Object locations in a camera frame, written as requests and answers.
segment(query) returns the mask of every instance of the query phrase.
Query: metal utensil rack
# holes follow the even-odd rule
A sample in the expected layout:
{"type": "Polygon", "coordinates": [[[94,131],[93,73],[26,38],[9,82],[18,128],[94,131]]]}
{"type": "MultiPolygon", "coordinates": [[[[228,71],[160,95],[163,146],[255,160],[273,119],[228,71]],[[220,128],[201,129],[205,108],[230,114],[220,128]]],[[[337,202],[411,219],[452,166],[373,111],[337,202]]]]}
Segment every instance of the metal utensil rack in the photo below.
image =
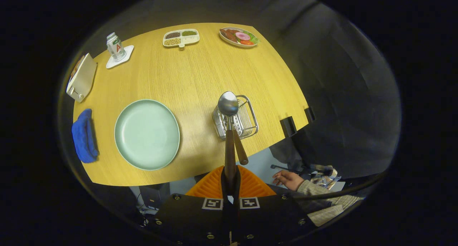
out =
{"type": "MultiPolygon", "coordinates": [[[[238,95],[236,97],[239,102],[239,112],[234,115],[234,122],[232,124],[242,140],[255,135],[259,130],[259,126],[250,100],[244,95],[238,95]]],[[[228,118],[219,112],[218,106],[213,110],[213,122],[215,123],[219,138],[226,140],[228,118]]]]}

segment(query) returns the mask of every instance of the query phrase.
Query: white coaster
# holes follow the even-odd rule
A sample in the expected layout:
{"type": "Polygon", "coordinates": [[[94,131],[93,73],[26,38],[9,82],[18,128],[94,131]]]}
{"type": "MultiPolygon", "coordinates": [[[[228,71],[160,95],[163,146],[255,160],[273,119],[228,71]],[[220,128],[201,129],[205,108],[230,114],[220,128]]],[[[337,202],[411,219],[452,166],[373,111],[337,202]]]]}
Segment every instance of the white coaster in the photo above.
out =
{"type": "Polygon", "coordinates": [[[126,57],[124,57],[119,62],[115,62],[115,60],[113,59],[113,56],[111,56],[108,59],[108,62],[107,62],[107,69],[113,68],[116,65],[119,65],[121,63],[127,62],[129,60],[129,58],[131,57],[132,51],[134,50],[134,46],[133,45],[129,45],[127,47],[124,47],[124,50],[126,50],[126,57]]]}

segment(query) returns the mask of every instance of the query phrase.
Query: toaster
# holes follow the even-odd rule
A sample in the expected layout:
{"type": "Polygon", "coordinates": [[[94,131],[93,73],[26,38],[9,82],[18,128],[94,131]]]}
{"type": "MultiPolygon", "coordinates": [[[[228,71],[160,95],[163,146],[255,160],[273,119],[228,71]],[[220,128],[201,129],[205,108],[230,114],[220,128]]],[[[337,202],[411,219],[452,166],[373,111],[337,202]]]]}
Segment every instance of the toaster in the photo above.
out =
{"type": "Polygon", "coordinates": [[[91,91],[97,63],[91,55],[87,53],[82,60],[77,63],[75,68],[77,71],[73,77],[70,77],[70,81],[67,85],[67,94],[75,99],[75,101],[81,103],[91,91]]]}

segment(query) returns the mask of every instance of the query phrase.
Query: wooden handle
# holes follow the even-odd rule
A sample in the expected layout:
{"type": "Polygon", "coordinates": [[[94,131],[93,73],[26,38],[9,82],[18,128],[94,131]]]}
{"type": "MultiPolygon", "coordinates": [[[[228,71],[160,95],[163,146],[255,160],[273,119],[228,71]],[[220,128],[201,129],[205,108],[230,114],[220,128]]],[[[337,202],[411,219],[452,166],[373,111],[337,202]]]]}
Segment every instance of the wooden handle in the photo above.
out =
{"type": "Polygon", "coordinates": [[[234,193],[235,180],[235,149],[234,131],[226,130],[226,153],[224,158],[224,176],[226,177],[226,192],[228,195],[234,193]]]}
{"type": "Polygon", "coordinates": [[[243,148],[242,142],[240,141],[239,133],[234,131],[234,142],[235,149],[237,150],[237,156],[239,156],[239,162],[241,165],[246,165],[248,163],[247,153],[245,148],[243,148]]]}

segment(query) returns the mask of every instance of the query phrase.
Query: wooden table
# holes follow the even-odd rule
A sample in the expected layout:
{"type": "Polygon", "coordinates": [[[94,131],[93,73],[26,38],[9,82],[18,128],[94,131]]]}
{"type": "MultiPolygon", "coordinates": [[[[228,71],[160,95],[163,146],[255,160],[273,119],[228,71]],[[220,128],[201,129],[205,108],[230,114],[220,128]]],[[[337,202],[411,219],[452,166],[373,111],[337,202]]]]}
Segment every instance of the wooden table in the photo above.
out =
{"type": "Polygon", "coordinates": [[[83,163],[98,184],[136,186],[165,183],[203,174],[224,165],[224,142],[211,118],[219,96],[225,91],[245,95],[252,102],[259,131],[242,140],[253,155],[285,138],[280,120],[292,116],[296,128],[308,124],[307,102],[293,74],[270,43],[254,28],[238,24],[196,23],[157,29],[123,41],[134,45],[131,59],[111,69],[105,67],[110,53],[97,57],[91,92],[75,102],[73,120],[90,108],[97,145],[97,161],[83,163]],[[229,45],[219,37],[223,27],[240,27],[260,39],[254,48],[229,45]],[[165,48],[168,31],[197,29],[200,41],[165,48]],[[114,129],[118,115],[133,101],[154,99],[165,104],[180,127],[180,148],[175,159],[156,171],[131,166],[118,152],[114,129]]]}

